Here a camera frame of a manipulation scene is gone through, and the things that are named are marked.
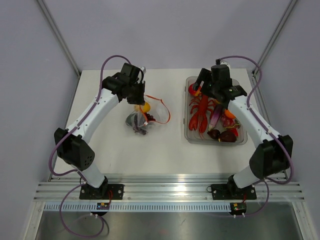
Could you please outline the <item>red toy tomato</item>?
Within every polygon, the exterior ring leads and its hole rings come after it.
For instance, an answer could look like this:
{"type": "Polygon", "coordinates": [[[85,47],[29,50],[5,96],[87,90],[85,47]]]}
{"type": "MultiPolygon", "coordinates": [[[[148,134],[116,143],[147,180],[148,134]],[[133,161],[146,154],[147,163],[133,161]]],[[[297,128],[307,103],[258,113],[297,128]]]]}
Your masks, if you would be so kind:
{"type": "Polygon", "coordinates": [[[188,92],[191,96],[197,97],[201,94],[201,87],[199,86],[198,89],[194,89],[193,83],[188,87],[188,92]]]}

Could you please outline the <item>purple toy eggplant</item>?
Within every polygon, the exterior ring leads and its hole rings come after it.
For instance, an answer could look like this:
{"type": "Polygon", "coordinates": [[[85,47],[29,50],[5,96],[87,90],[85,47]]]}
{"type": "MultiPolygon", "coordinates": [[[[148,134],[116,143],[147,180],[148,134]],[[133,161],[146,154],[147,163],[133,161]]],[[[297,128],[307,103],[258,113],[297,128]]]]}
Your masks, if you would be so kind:
{"type": "Polygon", "coordinates": [[[216,105],[216,107],[213,110],[213,115],[210,119],[210,123],[208,125],[208,131],[211,131],[216,127],[216,125],[217,125],[217,123],[223,113],[223,110],[224,110],[224,107],[221,104],[216,105]]]}

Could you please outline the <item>yellow toy potato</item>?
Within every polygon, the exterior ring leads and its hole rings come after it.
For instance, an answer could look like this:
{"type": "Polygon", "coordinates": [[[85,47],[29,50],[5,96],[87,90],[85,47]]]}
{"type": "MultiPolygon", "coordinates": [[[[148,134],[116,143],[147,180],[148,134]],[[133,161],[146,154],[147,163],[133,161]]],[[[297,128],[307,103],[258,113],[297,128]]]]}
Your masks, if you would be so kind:
{"type": "Polygon", "coordinates": [[[147,113],[151,110],[151,106],[148,102],[145,102],[144,104],[141,105],[134,105],[134,110],[136,112],[141,112],[141,113],[147,113]]]}

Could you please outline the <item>clear zip top bag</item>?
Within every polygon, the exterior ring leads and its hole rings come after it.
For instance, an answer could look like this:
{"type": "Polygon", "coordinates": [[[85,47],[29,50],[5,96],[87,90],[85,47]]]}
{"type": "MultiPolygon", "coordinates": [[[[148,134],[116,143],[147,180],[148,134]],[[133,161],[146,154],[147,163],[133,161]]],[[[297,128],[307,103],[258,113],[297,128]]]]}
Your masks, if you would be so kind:
{"type": "Polygon", "coordinates": [[[157,128],[157,126],[159,125],[165,125],[171,120],[171,113],[162,99],[145,94],[144,100],[145,102],[148,102],[150,104],[150,111],[148,111],[147,113],[142,113],[140,111],[136,112],[133,107],[133,111],[130,114],[140,113],[144,116],[147,122],[155,122],[155,125],[150,130],[157,128]]]}

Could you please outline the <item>dark purple toy grapes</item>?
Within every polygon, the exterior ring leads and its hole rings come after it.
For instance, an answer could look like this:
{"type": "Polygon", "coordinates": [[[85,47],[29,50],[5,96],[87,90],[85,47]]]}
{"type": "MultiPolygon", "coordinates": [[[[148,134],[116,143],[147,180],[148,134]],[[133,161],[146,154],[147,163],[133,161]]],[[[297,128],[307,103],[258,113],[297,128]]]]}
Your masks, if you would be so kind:
{"type": "Polygon", "coordinates": [[[132,120],[132,129],[135,134],[146,135],[148,131],[155,125],[153,121],[146,121],[145,117],[140,113],[135,113],[132,120]]]}

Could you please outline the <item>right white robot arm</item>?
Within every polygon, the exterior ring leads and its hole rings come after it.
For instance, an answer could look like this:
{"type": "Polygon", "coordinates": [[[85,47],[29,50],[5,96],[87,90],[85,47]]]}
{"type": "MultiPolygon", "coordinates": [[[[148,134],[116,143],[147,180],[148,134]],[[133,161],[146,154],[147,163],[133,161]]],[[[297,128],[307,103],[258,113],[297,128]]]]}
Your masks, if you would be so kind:
{"type": "Polygon", "coordinates": [[[293,139],[289,135],[282,136],[256,111],[250,103],[251,94],[240,85],[233,85],[230,68],[226,64],[216,64],[211,69],[202,68],[193,89],[200,91],[204,97],[217,100],[231,111],[255,146],[248,166],[227,180],[225,186],[231,198],[239,198],[252,185],[268,179],[270,175],[293,169],[293,139]]]}

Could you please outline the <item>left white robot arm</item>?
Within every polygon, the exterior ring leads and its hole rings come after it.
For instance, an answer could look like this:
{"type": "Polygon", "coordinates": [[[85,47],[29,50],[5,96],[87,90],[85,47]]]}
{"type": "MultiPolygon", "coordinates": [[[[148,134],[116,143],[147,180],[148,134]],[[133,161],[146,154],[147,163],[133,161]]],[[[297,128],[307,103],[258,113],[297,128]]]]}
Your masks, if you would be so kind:
{"type": "Polygon", "coordinates": [[[113,191],[123,189],[121,184],[108,184],[108,178],[94,164],[95,152],[89,143],[107,114],[123,99],[131,105],[145,103],[145,73],[145,67],[124,63],[119,72],[102,77],[98,94],[85,112],[66,129],[54,132],[57,156],[83,179],[81,200],[110,199],[113,191]]]}

